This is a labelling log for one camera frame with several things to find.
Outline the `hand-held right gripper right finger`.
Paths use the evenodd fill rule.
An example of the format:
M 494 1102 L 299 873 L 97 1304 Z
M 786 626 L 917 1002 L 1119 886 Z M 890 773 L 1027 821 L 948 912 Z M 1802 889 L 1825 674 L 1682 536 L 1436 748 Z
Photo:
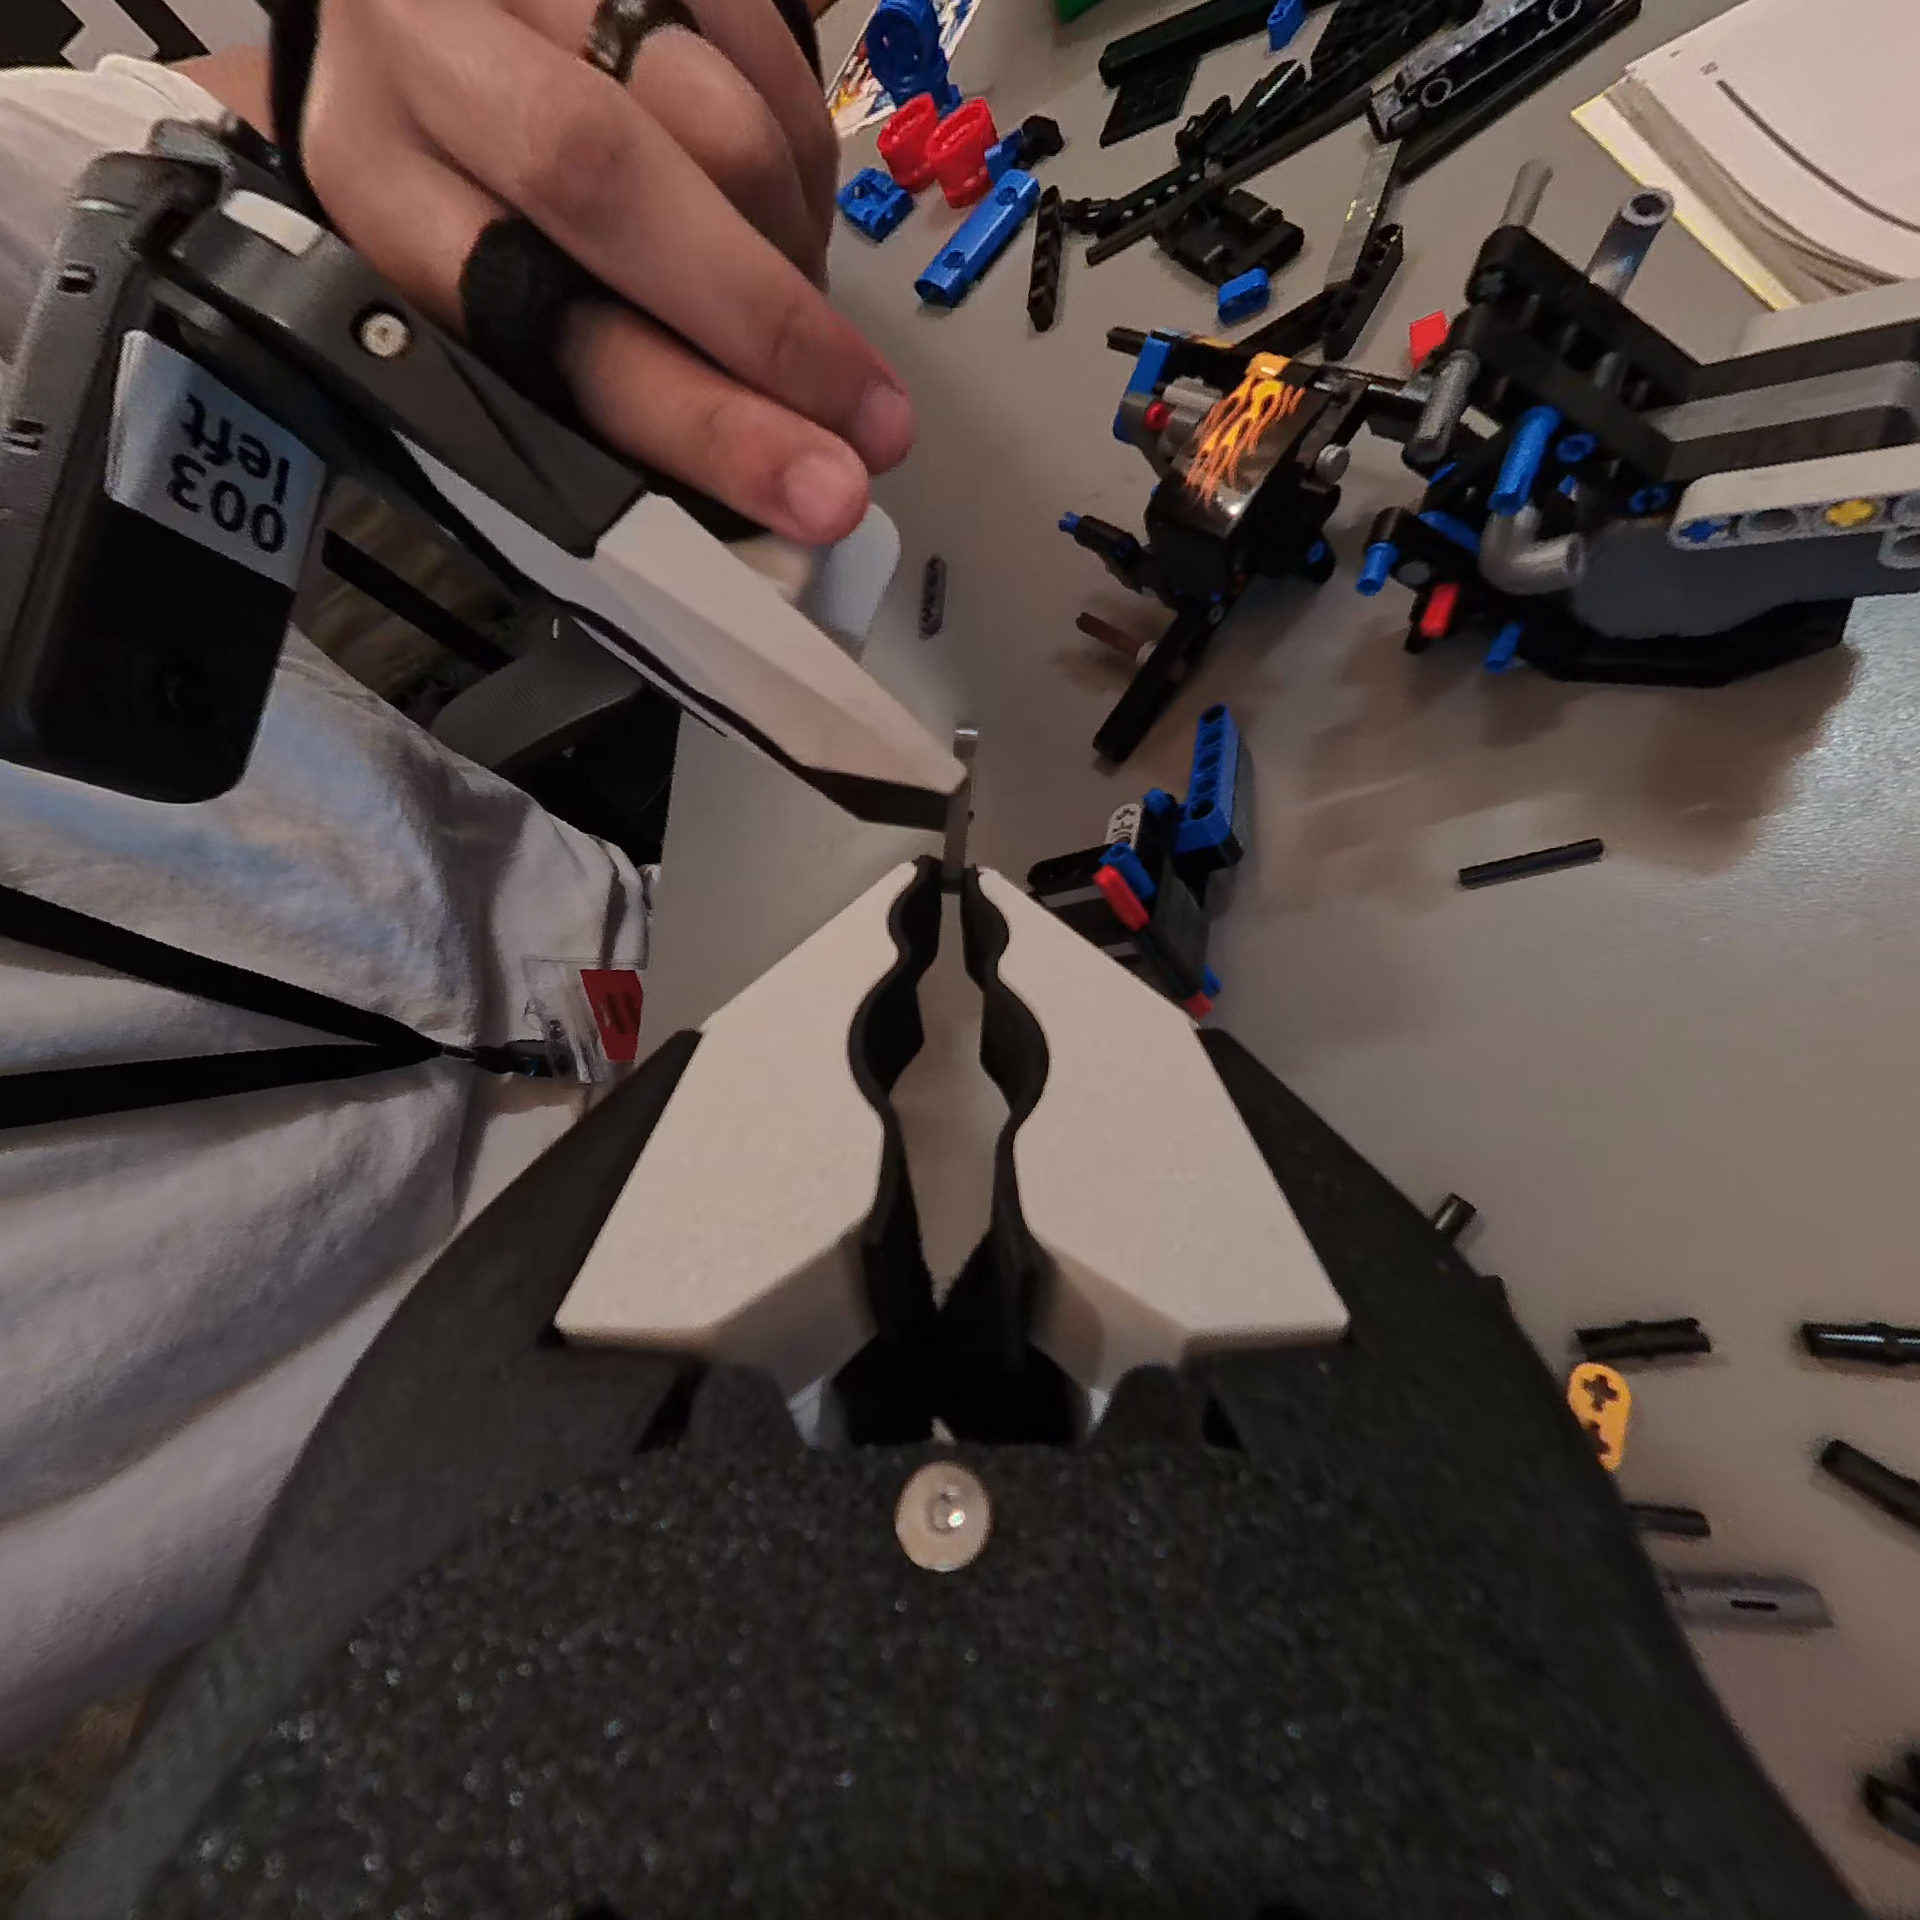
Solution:
M 1012 1132 L 1041 1248 L 1036 1344 L 1109 1394 L 1142 1364 L 1341 1340 L 1348 1308 L 1205 1033 L 1007 877 L 975 879 L 1006 925 L 995 985 L 1046 1054 Z

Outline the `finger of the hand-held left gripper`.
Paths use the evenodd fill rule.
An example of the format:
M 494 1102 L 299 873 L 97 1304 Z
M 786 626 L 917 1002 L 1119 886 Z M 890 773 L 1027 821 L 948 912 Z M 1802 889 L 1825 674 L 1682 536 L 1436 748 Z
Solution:
M 821 794 L 951 798 L 967 776 L 899 696 L 687 517 L 623 517 L 601 534 L 590 631 Z
M 945 822 L 963 782 L 954 751 L 803 617 L 783 615 L 771 640 L 742 640 L 694 620 L 692 638 L 714 640 L 716 655 L 623 632 L 587 608 L 566 617 L 686 712 L 861 822 Z

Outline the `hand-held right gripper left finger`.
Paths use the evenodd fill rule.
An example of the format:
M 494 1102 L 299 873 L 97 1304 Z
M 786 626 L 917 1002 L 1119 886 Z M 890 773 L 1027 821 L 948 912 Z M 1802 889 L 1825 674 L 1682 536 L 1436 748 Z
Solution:
M 700 1026 L 555 1312 L 569 1346 L 692 1360 L 851 1360 L 878 1312 L 859 1254 L 886 1095 L 854 1026 L 890 978 L 919 1008 L 942 863 L 897 863 Z

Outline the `small black blue lego assembly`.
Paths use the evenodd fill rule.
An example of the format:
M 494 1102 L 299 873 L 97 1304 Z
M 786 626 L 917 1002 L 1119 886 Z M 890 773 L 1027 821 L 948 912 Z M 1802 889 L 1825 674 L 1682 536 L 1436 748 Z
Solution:
M 1109 818 L 1103 839 L 1044 856 L 1028 895 L 1191 1020 L 1221 994 L 1210 964 L 1210 885 L 1249 847 L 1252 774 L 1233 709 L 1198 717 L 1185 794 L 1153 785 Z

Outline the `yellow lego connector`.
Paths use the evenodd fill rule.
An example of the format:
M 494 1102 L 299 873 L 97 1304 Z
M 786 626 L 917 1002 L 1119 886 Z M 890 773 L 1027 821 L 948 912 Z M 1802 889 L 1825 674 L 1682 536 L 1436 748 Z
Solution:
M 1635 1409 L 1630 1382 L 1603 1360 L 1582 1360 L 1567 1374 L 1565 1398 L 1599 1466 L 1618 1473 Z

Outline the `scattered black lego pins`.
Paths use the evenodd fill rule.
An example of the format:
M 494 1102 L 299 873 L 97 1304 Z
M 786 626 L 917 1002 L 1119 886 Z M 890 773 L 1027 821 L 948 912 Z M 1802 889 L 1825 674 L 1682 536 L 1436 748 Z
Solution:
M 1915 1239 L 1580 1290 L 1531 1316 L 1635 1409 L 1613 1486 L 1653 1567 L 1802 1577 L 1807 1633 L 1681 1621 L 1740 1733 L 1863 1897 L 1915 1912 Z

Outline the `long black lego axle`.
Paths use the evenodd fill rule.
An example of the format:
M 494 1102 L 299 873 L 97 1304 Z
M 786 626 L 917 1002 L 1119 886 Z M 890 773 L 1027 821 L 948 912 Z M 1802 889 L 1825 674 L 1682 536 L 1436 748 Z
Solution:
M 1553 847 L 1531 847 L 1515 854 L 1500 854 L 1467 863 L 1457 870 L 1462 892 L 1482 892 L 1518 879 L 1534 879 L 1555 873 L 1572 873 L 1604 858 L 1604 842 L 1597 837 L 1575 839 Z

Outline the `flame-printed black lego assembly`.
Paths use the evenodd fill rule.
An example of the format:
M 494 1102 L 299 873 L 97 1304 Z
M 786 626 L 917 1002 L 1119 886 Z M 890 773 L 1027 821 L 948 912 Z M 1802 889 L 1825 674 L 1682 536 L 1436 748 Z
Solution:
M 1319 364 L 1292 352 L 1303 343 L 1292 320 L 1242 343 L 1109 332 L 1106 346 L 1132 359 L 1113 434 L 1142 453 L 1157 484 L 1135 534 L 1079 512 L 1060 517 L 1060 529 L 1119 586 L 1170 610 L 1094 730 L 1093 751 L 1109 766 L 1134 757 L 1254 577 L 1330 577 L 1325 528 L 1357 432 L 1406 441 L 1420 423 L 1423 375 Z

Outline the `pile of loose lego pieces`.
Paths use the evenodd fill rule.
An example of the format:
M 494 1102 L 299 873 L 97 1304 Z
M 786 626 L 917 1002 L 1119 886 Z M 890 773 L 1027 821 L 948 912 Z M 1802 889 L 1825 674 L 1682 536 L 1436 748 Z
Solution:
M 1219 289 L 1219 316 L 1252 309 L 1266 276 L 1300 250 L 1303 233 L 1249 182 L 1337 127 L 1364 121 L 1373 140 L 1364 188 L 1347 217 L 1325 302 L 1325 344 L 1341 352 L 1364 322 L 1361 289 L 1386 269 L 1363 268 L 1393 191 L 1429 173 L 1476 133 L 1523 105 L 1641 15 L 1641 5 L 1327 5 L 1307 60 L 1289 52 L 1311 5 L 1194 5 L 1111 40 L 1097 76 L 1111 89 L 1100 141 L 1164 127 L 1185 106 L 1201 62 L 1257 30 L 1279 55 L 1238 98 L 1187 118 L 1166 170 L 1106 198 L 1066 198 L 1038 169 L 1063 150 L 1042 113 L 987 135 L 975 180 L 987 198 L 935 255 L 924 305 L 967 300 L 1006 248 L 1030 233 L 1025 311 L 1030 329 L 1059 320 L 1067 239 L 1087 239 L 1087 264 L 1153 238 L 1185 272 Z

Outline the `large grey black lego assembly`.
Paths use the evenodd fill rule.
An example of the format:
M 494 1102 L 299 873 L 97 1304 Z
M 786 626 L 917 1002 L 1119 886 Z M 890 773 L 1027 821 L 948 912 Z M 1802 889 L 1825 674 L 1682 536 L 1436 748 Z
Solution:
M 1357 590 L 1410 591 L 1413 654 L 1454 631 L 1555 680 L 1717 687 L 1833 648 L 1858 601 L 1918 590 L 1918 286 L 1767 313 L 1695 359 L 1627 302 L 1673 201 L 1636 188 L 1586 264 L 1531 225 L 1521 166 L 1404 446 Z

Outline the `person's left hand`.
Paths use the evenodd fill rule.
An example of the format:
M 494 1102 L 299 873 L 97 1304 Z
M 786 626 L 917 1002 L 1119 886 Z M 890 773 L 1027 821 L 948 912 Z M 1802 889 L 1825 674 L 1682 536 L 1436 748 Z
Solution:
M 590 430 L 762 528 L 836 543 L 901 465 L 901 376 L 827 297 L 839 145 L 777 5 L 687 5 L 630 76 L 587 1 L 319 5 L 306 175 L 343 239 L 460 332 L 482 229 L 521 217 L 599 292 L 555 357 Z

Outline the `clear badge holder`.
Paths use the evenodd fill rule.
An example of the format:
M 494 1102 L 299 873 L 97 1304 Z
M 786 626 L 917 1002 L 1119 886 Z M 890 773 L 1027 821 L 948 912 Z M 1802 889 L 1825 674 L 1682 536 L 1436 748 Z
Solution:
M 642 978 L 636 967 L 530 956 L 521 961 L 525 1013 L 555 1076 L 609 1088 L 637 1060 Z

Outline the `person's light grey shirt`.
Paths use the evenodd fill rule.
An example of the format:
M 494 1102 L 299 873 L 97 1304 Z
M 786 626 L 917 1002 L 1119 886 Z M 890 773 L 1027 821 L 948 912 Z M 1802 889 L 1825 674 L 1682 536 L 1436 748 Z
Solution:
M 524 961 L 645 959 L 639 868 L 289 638 L 197 806 L 5 764 L 5 882 L 438 1039 Z M 427 1062 L 5 1135 L 3 1724 L 22 1756 L 202 1639 L 383 1312 L 581 1088 Z

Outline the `flame sticker sheet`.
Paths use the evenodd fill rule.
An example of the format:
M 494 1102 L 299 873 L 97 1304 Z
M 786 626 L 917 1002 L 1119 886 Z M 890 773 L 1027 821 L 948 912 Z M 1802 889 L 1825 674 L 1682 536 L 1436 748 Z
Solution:
M 970 30 L 975 1 L 933 1 L 930 9 L 939 25 L 942 56 L 951 64 L 957 40 Z M 849 55 L 833 76 L 833 81 L 826 89 L 826 100 L 833 111 L 833 127 L 839 137 L 853 137 L 854 133 L 875 127 L 899 109 L 899 98 L 873 76 L 867 56 L 865 31 L 854 37 Z

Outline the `white instruction booklet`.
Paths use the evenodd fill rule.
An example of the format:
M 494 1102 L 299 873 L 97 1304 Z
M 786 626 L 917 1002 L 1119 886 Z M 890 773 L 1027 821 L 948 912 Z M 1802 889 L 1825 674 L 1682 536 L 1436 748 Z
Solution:
M 1748 1 L 1572 111 L 1774 311 L 1918 276 L 1918 5 Z

